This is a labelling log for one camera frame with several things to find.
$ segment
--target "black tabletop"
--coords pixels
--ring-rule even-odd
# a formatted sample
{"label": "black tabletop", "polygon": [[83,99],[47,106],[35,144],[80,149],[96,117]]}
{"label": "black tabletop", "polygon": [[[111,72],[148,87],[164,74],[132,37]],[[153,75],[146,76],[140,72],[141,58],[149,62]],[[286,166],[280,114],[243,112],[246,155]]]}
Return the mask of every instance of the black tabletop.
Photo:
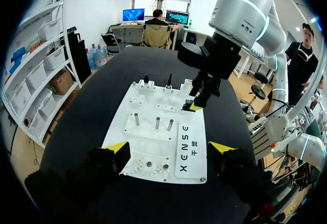
{"label": "black tabletop", "polygon": [[[79,91],[64,111],[45,148],[40,169],[64,177],[101,147],[110,123],[133,81],[147,73],[164,86],[172,73],[172,85],[193,79],[198,70],[177,59],[177,52],[148,47],[128,47],[113,57]],[[246,120],[229,81],[222,80],[220,97],[212,96],[204,109],[207,141],[242,147],[254,159]],[[101,216],[126,223],[241,223],[250,207],[222,183],[208,164],[207,182],[200,185],[164,184],[121,177],[108,185],[89,207]]]}

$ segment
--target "person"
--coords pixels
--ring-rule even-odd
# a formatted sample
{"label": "person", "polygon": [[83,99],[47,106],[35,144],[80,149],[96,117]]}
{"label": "person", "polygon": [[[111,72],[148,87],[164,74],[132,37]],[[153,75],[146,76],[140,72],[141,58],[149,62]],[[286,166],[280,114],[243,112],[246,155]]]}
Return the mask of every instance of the person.
{"label": "person", "polygon": [[[303,42],[292,42],[285,51],[287,61],[291,60],[287,68],[288,75],[288,101],[289,105],[296,105],[304,88],[309,86],[308,79],[315,72],[318,60],[312,51],[314,32],[309,24],[302,25]],[[323,88],[321,78],[318,89]],[[268,113],[272,100],[272,91],[267,96],[268,102],[262,107],[259,114]]]}
{"label": "person", "polygon": [[[145,24],[151,24],[151,25],[163,25],[163,26],[169,26],[170,24],[166,23],[165,21],[162,21],[162,10],[154,10],[153,11],[153,19],[147,20]],[[172,28],[172,33],[175,32],[177,29],[179,29],[178,25],[170,26]]]}

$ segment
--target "white board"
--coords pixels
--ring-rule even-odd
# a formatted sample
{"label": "white board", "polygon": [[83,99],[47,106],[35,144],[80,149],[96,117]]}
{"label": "white board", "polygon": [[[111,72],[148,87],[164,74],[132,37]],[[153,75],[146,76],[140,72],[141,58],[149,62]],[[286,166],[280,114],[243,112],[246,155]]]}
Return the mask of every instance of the white board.
{"label": "white board", "polygon": [[[188,91],[155,86],[154,82],[131,84],[111,122],[102,147],[129,141],[131,159],[121,174],[149,181],[202,184],[206,179],[206,138],[203,111],[187,112],[181,108]],[[138,114],[136,125],[134,114]],[[156,118],[160,118],[156,129]],[[171,131],[169,121],[174,120]],[[180,165],[178,138],[179,126],[189,126],[190,140],[196,140],[199,153],[194,162],[188,160],[188,174],[176,174],[176,162]]]}

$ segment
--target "water bottle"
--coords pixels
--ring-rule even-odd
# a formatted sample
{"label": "water bottle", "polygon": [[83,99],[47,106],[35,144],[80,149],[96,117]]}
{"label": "water bottle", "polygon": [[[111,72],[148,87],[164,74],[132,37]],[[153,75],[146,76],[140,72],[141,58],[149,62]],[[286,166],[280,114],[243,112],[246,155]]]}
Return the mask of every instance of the water bottle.
{"label": "water bottle", "polygon": [[92,53],[92,51],[88,51],[88,49],[86,49],[86,56],[87,56],[87,61],[88,61],[88,65],[90,66],[91,72],[93,72],[96,69],[96,63],[94,62],[94,55]]}
{"label": "water bottle", "polygon": [[94,45],[94,43],[92,44],[92,54],[94,55],[96,53],[96,46]]}
{"label": "water bottle", "polygon": [[101,48],[100,44],[98,44],[98,49],[96,50],[96,64],[97,68],[101,68],[104,64],[107,63],[107,52]]}

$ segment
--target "metal pin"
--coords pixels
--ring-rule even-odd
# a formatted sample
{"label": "metal pin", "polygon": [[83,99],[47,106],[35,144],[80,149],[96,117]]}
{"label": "metal pin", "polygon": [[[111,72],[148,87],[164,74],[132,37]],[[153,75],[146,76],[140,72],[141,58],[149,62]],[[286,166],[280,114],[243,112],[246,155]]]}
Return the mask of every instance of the metal pin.
{"label": "metal pin", "polygon": [[134,113],[134,117],[135,117],[136,125],[139,126],[138,114],[137,113]]}
{"label": "metal pin", "polygon": [[173,119],[171,119],[171,120],[169,121],[168,131],[171,131],[171,130],[172,130],[173,122],[174,122]]}
{"label": "metal pin", "polygon": [[160,124],[160,118],[157,117],[157,120],[155,121],[155,128],[159,129],[159,124]]}

